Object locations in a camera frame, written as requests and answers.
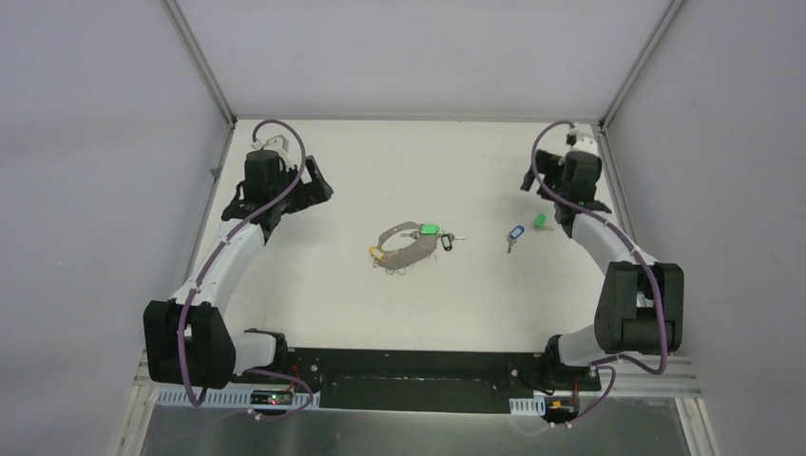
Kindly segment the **grey perforated key organizer plate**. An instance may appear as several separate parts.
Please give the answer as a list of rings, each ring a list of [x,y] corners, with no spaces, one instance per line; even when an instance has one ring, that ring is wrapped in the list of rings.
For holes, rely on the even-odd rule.
[[[437,249],[437,244],[440,241],[440,236],[420,237],[419,239],[411,239],[412,241],[407,246],[386,250],[384,244],[395,236],[400,236],[401,233],[406,232],[407,228],[414,227],[418,224],[415,221],[405,221],[399,223],[387,231],[383,232],[377,239],[373,246],[377,246],[386,253],[386,260],[383,262],[374,261],[375,268],[383,269],[387,275],[404,275],[407,268],[414,263],[432,257]]]

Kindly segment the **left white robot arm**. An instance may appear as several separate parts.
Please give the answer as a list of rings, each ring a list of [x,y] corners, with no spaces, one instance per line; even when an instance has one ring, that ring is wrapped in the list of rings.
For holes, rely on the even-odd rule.
[[[222,211],[207,260],[170,298],[145,308],[145,352],[153,381],[219,390],[250,369],[272,385],[288,376],[283,334],[249,329],[233,335],[223,314],[281,218],[332,194],[312,156],[289,165],[275,150],[247,154],[244,178]]]

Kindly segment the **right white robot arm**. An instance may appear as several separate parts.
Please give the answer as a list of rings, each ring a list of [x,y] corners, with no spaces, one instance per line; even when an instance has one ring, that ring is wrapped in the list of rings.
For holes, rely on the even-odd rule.
[[[553,201],[564,233],[604,274],[592,323],[551,336],[535,372],[523,378],[537,389],[566,389],[617,360],[660,375],[681,344],[684,273],[675,263],[647,255],[608,219],[610,208],[596,198],[602,170],[602,160],[592,153],[559,156],[536,149],[522,183],[525,191],[539,185],[538,195]]]

